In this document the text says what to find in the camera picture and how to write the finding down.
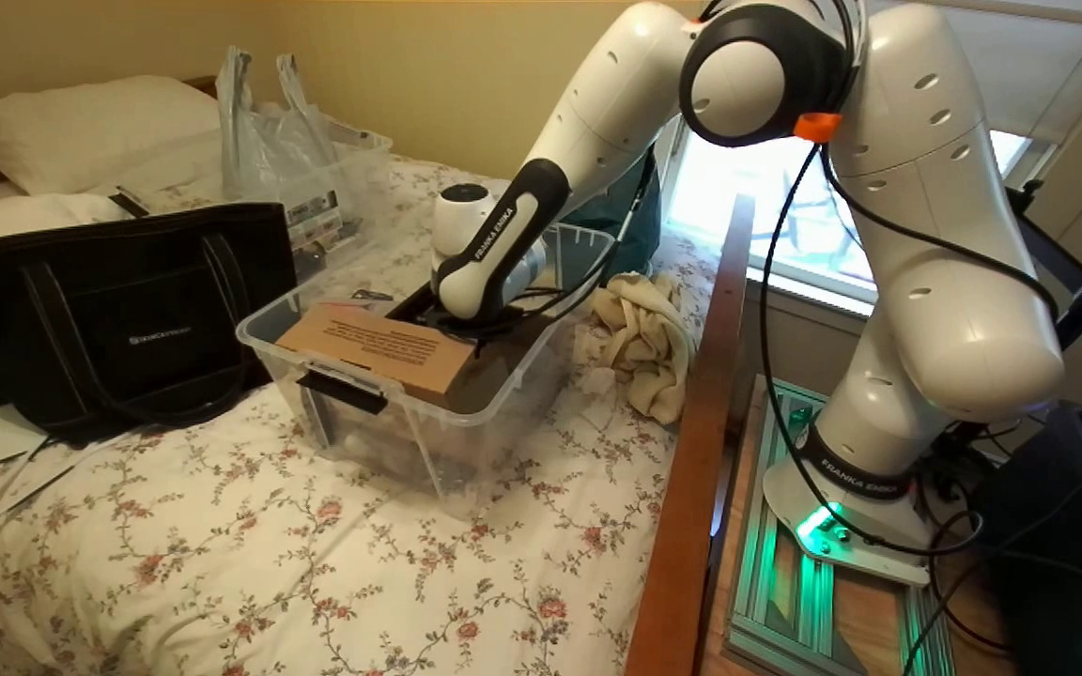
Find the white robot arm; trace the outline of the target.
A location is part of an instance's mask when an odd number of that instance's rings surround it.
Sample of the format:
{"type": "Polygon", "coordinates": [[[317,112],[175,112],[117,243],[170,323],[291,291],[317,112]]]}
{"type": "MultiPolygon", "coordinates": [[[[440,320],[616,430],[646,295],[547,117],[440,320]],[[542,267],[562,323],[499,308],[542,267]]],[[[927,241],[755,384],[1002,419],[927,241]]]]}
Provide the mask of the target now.
{"type": "Polygon", "coordinates": [[[798,134],[822,151],[875,277],[875,308],[808,440],[763,500],[817,561],[920,586],[937,551],[912,472],[954,422],[1059,392],[1053,301],[1009,215],[970,61],[944,12],[860,0],[722,0],[687,19],[631,4],[585,54],[470,243],[440,308],[487,323],[542,231],[638,162],[658,127],[713,148],[798,134]]]}

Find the teal wooden robot base board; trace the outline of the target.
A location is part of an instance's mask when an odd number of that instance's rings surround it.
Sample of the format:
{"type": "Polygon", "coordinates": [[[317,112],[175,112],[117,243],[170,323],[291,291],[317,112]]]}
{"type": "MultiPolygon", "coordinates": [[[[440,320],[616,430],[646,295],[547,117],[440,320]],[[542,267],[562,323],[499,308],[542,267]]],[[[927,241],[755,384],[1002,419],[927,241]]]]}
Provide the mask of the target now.
{"type": "Polygon", "coordinates": [[[949,634],[925,591],[802,556],[763,500],[763,470],[802,437],[817,396],[755,384],[722,536],[722,651],[760,676],[954,676],[949,634]]]}

